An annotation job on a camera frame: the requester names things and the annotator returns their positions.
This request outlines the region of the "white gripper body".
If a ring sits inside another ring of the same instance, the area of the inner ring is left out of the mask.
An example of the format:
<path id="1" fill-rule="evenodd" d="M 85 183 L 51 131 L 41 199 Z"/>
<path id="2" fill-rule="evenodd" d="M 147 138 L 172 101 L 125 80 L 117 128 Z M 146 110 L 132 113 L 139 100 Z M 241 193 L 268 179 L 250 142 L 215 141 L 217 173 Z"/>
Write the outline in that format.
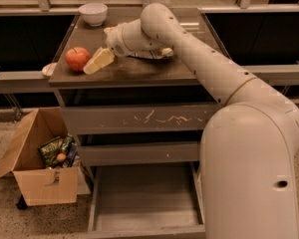
<path id="1" fill-rule="evenodd" d="M 123 24 L 105 29 L 106 45 L 117 57 L 127 57 L 130 54 L 123 40 L 123 30 Z"/>

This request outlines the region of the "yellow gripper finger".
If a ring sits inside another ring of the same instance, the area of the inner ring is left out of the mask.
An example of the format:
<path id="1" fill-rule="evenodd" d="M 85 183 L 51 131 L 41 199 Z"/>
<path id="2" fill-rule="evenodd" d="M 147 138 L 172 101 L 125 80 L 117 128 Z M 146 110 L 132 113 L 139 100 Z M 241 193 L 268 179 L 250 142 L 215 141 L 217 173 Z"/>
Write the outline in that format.
<path id="1" fill-rule="evenodd" d="M 103 67 L 111 64 L 115 55 L 108 48 L 99 48 L 84 67 L 84 73 L 92 75 Z"/>

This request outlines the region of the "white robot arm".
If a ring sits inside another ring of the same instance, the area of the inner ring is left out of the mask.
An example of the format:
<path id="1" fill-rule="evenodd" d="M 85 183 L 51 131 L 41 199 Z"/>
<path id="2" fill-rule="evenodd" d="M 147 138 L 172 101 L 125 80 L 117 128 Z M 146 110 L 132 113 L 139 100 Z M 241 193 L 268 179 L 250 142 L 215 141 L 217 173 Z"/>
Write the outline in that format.
<path id="1" fill-rule="evenodd" d="M 192 36 L 158 3 L 135 21 L 109 29 L 106 44 L 85 73 L 115 57 L 169 47 L 221 105 L 200 144 L 206 239 L 299 239 L 297 106 Z"/>

